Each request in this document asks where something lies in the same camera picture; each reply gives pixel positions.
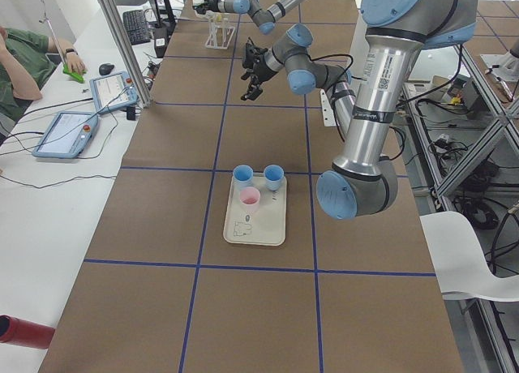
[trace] robotic arm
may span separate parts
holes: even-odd
[[[381,155],[402,84],[422,49],[464,43],[475,29],[478,0],[362,0],[370,46],[356,99],[344,74],[310,61],[311,34],[292,27],[270,50],[249,44],[243,62],[251,77],[243,100],[261,93],[262,82],[283,67],[293,92],[323,88],[346,133],[342,153],[317,182],[321,208],[331,217],[351,219],[388,208],[397,196],[397,176]]]
[[[275,27],[275,23],[292,11],[304,0],[279,0],[266,11],[261,8],[258,0],[193,0],[193,8],[198,14],[206,11],[228,12],[231,14],[247,13],[259,30],[268,35]]]

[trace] red cylinder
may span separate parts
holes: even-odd
[[[52,327],[12,316],[0,316],[0,343],[48,349],[53,335]]]

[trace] person's arm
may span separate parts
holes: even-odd
[[[67,49],[74,49],[74,46],[66,39],[58,38],[59,45],[62,48],[62,54],[63,57],[66,59],[66,64],[68,65],[68,68],[70,71],[75,71],[76,73],[79,73],[82,75],[86,70],[87,67],[84,65],[83,61],[79,57],[76,51],[67,53]],[[49,53],[57,53],[58,47],[56,47],[56,44],[52,39],[49,39]]]
[[[23,100],[40,100],[42,98],[36,81],[7,50],[2,34],[0,34],[0,63],[11,79],[15,98]]]

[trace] keyboard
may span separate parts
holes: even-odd
[[[146,22],[143,10],[123,12],[122,24],[124,25],[124,29],[127,30],[132,45],[150,41],[148,22]]]

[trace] green shirt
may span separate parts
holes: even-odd
[[[49,38],[29,31],[7,28],[6,47],[16,60],[34,78],[41,89],[56,68],[45,55],[49,48]],[[6,69],[0,65],[0,112],[17,122],[31,101],[16,99],[13,86]]]

